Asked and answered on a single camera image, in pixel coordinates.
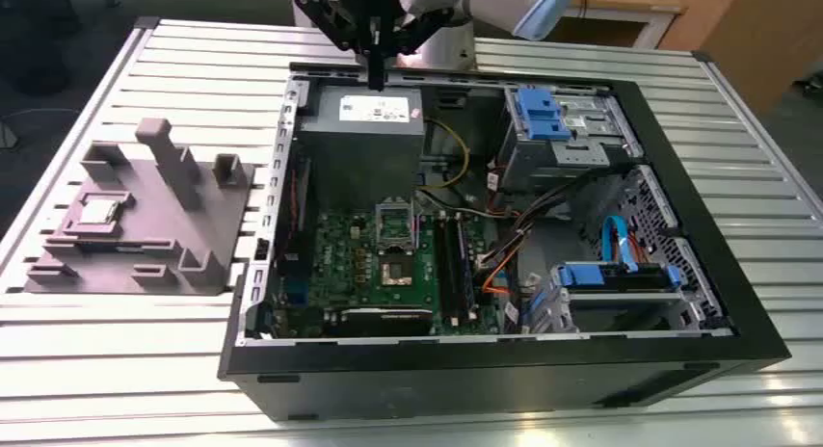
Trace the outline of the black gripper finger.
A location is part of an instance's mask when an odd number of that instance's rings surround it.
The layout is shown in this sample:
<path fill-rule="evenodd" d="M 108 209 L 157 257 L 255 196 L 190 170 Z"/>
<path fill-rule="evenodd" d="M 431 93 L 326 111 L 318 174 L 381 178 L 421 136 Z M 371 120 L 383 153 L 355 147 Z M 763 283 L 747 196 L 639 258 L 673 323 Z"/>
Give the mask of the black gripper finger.
<path fill-rule="evenodd" d="M 367 84 L 378 90 L 378 44 L 374 0 L 294 0 L 298 8 L 339 50 L 351 50 L 367 69 Z"/>
<path fill-rule="evenodd" d="M 377 90 L 383 91 L 386 83 L 386 62 L 399 54 L 410 55 L 413 51 L 446 26 L 454 16 L 454 11 L 433 11 L 415 17 L 399 29 L 395 23 L 399 16 L 391 13 L 379 16 L 377 26 Z"/>

